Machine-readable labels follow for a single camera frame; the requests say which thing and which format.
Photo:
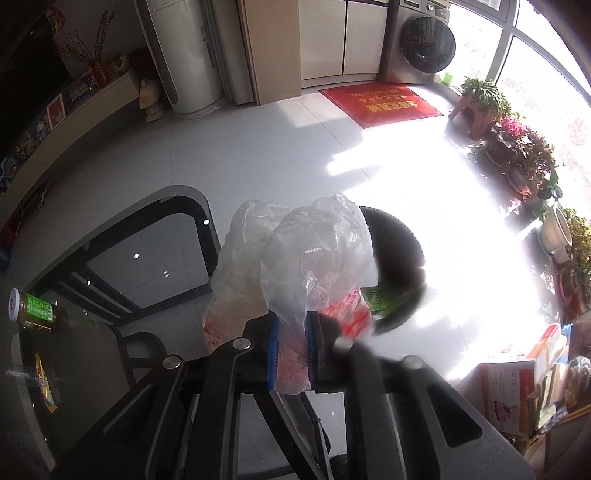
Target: white cabinet door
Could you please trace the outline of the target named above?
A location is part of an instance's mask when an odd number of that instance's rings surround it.
[[[343,73],[346,3],[299,0],[302,80]]]
[[[348,2],[344,74],[377,73],[388,8]]]

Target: translucent white plastic bag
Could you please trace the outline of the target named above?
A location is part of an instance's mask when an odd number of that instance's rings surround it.
[[[203,316],[207,349],[240,337],[248,320],[268,311],[261,291],[261,252],[268,235],[290,211],[249,200],[238,208],[213,273],[212,299]]]
[[[289,212],[250,200],[234,217],[212,278],[204,315],[210,351],[240,336],[246,322],[272,310],[281,324],[275,389],[308,388],[306,312],[378,283],[363,213],[344,195]]]

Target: white lid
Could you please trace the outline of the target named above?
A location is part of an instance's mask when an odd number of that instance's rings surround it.
[[[13,288],[10,292],[10,300],[8,300],[8,318],[11,322],[16,322],[18,318],[18,311],[21,307],[21,294],[17,288]]]

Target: photo frame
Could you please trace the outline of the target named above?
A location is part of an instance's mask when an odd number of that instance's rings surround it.
[[[47,106],[47,119],[50,131],[53,131],[55,127],[66,119],[64,99],[61,93]]]

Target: washing machine door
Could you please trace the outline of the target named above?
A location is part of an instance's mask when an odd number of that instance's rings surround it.
[[[402,54],[410,65],[424,73],[437,73],[456,54],[456,39],[449,27],[433,17],[411,20],[402,29]]]

